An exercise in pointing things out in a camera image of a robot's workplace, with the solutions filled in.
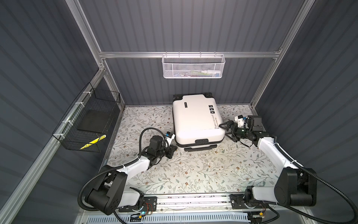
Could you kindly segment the black hard-shell suitcase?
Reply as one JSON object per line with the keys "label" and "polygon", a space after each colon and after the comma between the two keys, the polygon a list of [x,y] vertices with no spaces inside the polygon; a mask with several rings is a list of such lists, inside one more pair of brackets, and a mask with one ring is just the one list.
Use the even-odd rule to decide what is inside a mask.
{"label": "black hard-shell suitcase", "polygon": [[225,137],[216,101],[210,92],[173,96],[172,115],[175,141],[181,152],[217,148]]}

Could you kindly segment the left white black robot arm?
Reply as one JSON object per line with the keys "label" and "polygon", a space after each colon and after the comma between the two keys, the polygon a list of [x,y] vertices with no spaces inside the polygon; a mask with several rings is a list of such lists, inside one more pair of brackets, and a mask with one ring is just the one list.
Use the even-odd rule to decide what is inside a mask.
{"label": "left white black robot arm", "polygon": [[139,157],[117,167],[104,166],[79,191],[77,203],[85,211],[100,211],[111,215],[119,207],[138,206],[144,203],[142,191],[128,187],[127,182],[137,174],[147,171],[160,159],[171,159],[178,147],[173,145],[148,146]]}

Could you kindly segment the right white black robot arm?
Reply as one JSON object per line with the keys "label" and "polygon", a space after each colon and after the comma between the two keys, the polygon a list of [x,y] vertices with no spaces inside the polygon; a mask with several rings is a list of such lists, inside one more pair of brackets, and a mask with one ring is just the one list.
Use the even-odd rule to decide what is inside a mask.
{"label": "right white black robot arm", "polygon": [[230,120],[219,125],[234,142],[250,140],[263,151],[280,175],[274,186],[249,186],[245,190],[245,203],[266,201],[281,206],[314,206],[317,202],[317,180],[304,171],[290,155],[280,148],[276,138],[263,128],[240,127]]}

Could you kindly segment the floral table cloth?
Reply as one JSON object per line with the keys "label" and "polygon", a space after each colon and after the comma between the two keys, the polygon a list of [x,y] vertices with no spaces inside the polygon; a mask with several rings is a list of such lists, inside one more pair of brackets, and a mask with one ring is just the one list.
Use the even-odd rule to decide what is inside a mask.
{"label": "floral table cloth", "polygon": [[[160,131],[174,130],[171,106],[128,107],[107,160],[119,166],[136,158]],[[201,152],[176,151],[128,181],[146,194],[242,192],[247,186],[274,186],[279,170],[248,140],[235,143],[225,138],[215,149]]]}

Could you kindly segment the yellow black striped item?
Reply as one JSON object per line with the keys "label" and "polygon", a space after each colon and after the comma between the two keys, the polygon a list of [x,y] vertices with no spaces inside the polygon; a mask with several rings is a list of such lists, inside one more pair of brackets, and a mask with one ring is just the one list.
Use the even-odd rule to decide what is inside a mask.
{"label": "yellow black striped item", "polygon": [[80,150],[83,150],[83,149],[88,148],[88,147],[90,147],[90,146],[92,146],[92,145],[94,145],[94,144],[97,144],[99,141],[101,141],[101,140],[103,140],[103,139],[105,139],[105,138],[106,138],[106,134],[104,134],[104,135],[102,135],[102,136],[96,138],[95,140],[93,140],[93,141],[91,141],[91,142],[85,144],[83,147],[80,148]]}

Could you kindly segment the white perforated vent panel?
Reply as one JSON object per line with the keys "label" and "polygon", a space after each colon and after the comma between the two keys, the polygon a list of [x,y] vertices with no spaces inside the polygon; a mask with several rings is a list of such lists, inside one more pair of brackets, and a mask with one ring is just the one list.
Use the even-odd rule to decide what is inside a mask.
{"label": "white perforated vent panel", "polygon": [[242,222],[250,223],[246,213],[172,213],[154,214],[139,220],[130,218],[130,215],[120,215],[121,220],[127,224],[183,224],[183,223],[208,223],[208,222]]}

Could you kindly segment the aluminium mounting rail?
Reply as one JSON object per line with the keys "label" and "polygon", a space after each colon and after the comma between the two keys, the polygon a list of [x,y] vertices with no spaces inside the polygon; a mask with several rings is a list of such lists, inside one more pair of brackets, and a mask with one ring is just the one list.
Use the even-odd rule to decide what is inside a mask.
{"label": "aluminium mounting rail", "polygon": [[249,205],[245,202],[246,199],[249,197],[245,192],[145,195],[134,189],[129,189],[117,196],[97,196],[92,192],[85,200],[85,205],[91,206],[105,215],[110,215],[114,211],[165,213],[170,211],[248,211],[260,208],[259,205]]}

